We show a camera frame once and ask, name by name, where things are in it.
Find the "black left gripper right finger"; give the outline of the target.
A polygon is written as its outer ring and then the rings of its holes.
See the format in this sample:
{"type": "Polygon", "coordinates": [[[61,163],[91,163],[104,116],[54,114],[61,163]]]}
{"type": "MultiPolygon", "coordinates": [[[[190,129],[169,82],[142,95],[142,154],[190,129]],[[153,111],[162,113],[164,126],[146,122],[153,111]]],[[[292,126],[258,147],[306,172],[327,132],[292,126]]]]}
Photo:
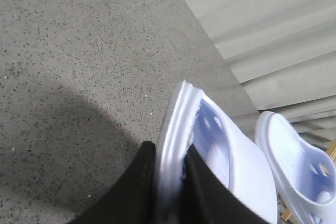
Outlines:
{"type": "Polygon", "coordinates": [[[195,146],[188,149],[184,165],[181,223],[267,223],[216,178],[195,146]]]}

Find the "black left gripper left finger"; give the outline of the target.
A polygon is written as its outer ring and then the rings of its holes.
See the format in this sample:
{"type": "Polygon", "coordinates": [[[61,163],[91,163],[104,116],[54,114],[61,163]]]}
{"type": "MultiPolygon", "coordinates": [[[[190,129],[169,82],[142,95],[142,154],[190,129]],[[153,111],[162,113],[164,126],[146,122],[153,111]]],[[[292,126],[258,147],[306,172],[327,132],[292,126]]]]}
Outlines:
{"type": "Polygon", "coordinates": [[[117,182],[70,223],[150,223],[156,148],[143,142],[117,182]]]}

